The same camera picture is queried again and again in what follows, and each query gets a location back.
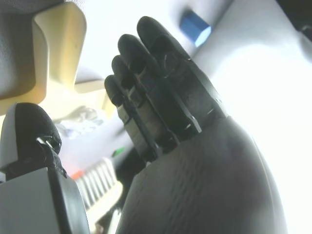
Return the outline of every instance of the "green object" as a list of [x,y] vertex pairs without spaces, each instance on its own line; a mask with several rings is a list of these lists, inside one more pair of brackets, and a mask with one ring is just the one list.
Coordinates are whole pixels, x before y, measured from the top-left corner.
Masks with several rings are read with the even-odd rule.
[[113,157],[116,157],[117,155],[121,154],[124,150],[125,150],[125,147],[120,147],[120,148],[116,149],[113,152]]

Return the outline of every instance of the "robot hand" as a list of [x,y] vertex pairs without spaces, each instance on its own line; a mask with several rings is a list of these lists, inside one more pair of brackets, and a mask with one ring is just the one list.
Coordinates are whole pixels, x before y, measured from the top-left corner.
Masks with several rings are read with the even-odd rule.
[[214,87],[154,19],[137,25],[142,43],[123,35],[105,87],[137,151],[147,161],[225,118]]
[[207,77],[154,19],[124,35],[105,81],[135,148],[153,161],[133,179],[117,234],[284,234],[261,153]]

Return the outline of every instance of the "blue object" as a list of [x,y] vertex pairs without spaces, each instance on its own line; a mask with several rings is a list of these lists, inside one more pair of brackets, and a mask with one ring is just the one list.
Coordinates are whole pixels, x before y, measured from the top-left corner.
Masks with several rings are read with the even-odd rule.
[[193,11],[182,18],[180,29],[196,47],[202,45],[211,33],[211,26]]

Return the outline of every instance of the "blue cube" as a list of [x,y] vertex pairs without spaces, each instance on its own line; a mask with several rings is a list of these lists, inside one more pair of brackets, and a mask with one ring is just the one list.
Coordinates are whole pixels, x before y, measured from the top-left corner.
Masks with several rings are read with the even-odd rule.
[[193,11],[182,18],[180,29],[196,47],[202,45],[211,33],[211,26]]

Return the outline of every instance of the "finger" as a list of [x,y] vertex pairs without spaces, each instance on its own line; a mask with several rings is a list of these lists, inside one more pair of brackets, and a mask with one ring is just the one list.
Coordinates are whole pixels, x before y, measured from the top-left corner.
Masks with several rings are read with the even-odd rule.
[[190,56],[171,36],[170,33],[155,19],[151,17],[142,17],[137,24],[137,33],[148,51],[157,59],[159,54],[174,52],[184,59],[190,59]]
[[121,55],[114,57],[112,61],[112,69],[115,74],[116,82],[125,89],[131,89],[134,85],[134,78],[122,59]]
[[110,75],[105,79],[104,86],[111,102],[117,107],[121,106],[123,103],[122,93],[118,88],[113,75]]
[[138,75],[144,70],[149,54],[135,36],[122,35],[118,41],[118,49],[131,72]]

